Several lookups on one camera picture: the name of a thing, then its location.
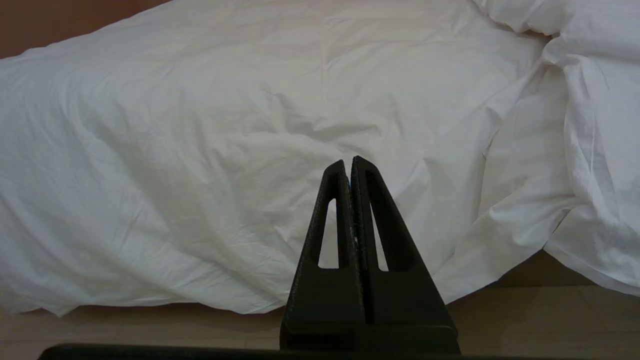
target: wooden floor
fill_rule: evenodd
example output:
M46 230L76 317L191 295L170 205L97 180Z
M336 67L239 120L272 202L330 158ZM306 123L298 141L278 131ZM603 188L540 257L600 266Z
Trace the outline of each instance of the wooden floor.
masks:
M463 354L640 358L640 298L597 286L487 288L449 306ZM278 348L282 310L237 315L196 304L0 315L0 359L58 343Z

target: brown wall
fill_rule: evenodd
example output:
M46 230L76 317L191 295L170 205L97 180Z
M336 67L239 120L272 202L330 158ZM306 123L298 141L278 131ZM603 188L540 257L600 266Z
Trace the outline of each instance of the brown wall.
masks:
M168 0L0 0L0 58L87 34Z

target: white comforter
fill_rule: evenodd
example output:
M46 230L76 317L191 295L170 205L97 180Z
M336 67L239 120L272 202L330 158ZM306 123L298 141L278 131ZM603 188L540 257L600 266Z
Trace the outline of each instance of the white comforter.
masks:
M568 265L608 254L598 275L635 290L638 92L585 135L547 41L450 0L175 0L1 60L0 303L282 306L322 171L354 155L380 168L446 301L550 238ZM589 134L599 157L581 163ZM606 174L589 166L613 187L594 192Z

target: bed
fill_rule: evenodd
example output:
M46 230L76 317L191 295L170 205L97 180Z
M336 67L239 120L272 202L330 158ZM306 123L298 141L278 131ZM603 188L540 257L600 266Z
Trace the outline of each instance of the bed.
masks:
M0 60L0 304L283 306L322 171L356 155L446 302L541 249L640 295L638 15L174 0Z

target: white duvet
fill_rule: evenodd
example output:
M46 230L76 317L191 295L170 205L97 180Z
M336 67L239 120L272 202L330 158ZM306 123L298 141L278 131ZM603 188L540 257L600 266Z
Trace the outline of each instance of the white duvet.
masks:
M174 0L0 60L0 303L282 306L322 171L354 155L446 301L547 242L637 291L640 51L616 24L583 81L571 37L482 13L521 31L536 6Z

